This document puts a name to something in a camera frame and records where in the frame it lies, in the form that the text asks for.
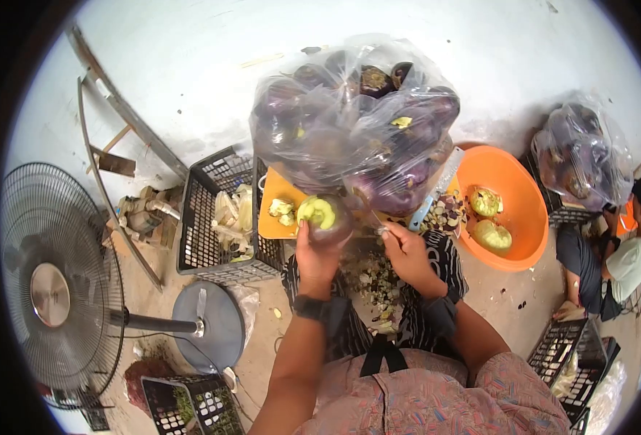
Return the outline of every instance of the wristwatch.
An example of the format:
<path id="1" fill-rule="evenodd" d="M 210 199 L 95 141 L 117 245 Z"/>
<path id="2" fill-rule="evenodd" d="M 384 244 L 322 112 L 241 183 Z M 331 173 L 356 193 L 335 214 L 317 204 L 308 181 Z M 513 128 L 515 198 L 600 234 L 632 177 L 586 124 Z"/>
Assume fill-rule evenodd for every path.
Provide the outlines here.
<path id="1" fill-rule="evenodd" d="M 327 324 L 330 319 L 331 303 L 300 294 L 294 299 L 294 312 L 300 318 L 318 320 Z"/>

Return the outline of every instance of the fan guard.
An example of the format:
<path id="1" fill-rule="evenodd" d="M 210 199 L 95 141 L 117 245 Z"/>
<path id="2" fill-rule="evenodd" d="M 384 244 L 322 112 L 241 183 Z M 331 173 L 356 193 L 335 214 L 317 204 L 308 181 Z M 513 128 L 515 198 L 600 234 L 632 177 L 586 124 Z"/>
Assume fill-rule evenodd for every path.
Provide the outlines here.
<path id="1" fill-rule="evenodd" d="M 101 244 L 103 228 L 88 193 L 56 166 L 29 163 L 4 179 L 9 316 L 38 389 L 62 409 L 99 406 L 122 350 L 122 279 L 115 249 Z"/>

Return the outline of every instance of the cutting board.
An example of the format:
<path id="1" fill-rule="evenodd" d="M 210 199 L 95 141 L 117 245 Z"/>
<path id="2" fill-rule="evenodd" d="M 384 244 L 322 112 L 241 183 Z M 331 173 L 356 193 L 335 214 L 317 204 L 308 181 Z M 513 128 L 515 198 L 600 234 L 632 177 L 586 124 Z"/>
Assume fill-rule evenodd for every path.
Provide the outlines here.
<path id="1" fill-rule="evenodd" d="M 285 226 L 280 223 L 279 218 L 272 217 L 268 213 L 273 199 L 279 198 L 294 202 L 294 212 L 299 208 L 301 202 L 308 195 L 298 188 L 289 184 L 274 169 L 268 168 L 268 176 L 265 178 L 265 189 L 263 200 L 260 203 L 260 216 L 258 217 L 258 234 L 265 239 L 296 239 L 296 224 Z"/>

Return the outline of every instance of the blue knife handle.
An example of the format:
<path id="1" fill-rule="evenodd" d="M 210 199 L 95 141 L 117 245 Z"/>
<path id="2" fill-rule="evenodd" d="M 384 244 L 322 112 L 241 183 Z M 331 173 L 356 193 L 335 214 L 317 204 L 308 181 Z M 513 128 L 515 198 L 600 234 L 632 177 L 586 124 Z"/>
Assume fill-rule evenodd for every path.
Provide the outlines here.
<path id="1" fill-rule="evenodd" d="M 424 220 L 424 217 L 427 215 L 427 212 L 429 212 L 429 208 L 432 206 L 433 202 L 434 198 L 431 195 L 428 195 L 427 198 L 424 198 L 424 202 L 422 203 L 419 210 L 412 214 L 412 217 L 410 218 L 410 225 L 408 225 L 408 230 L 419 231 L 419 224 Z"/>

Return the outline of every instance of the orange plastic basin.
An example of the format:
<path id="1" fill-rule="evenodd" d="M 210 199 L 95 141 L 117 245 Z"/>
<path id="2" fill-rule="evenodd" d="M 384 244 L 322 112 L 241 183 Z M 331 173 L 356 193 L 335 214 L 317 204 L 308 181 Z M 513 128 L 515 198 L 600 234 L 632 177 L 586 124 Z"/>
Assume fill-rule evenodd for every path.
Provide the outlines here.
<path id="1" fill-rule="evenodd" d="M 463 195 L 485 187 L 501 197 L 504 210 L 497 217 L 511 233 L 511 249 L 500 257 L 482 248 L 468 232 L 475 224 L 470 219 L 460 240 L 486 265 L 506 272 L 533 266 L 542 256 L 547 242 L 547 210 L 534 179 L 514 156 L 499 148 L 480 145 L 466 150 L 457 172 Z"/>

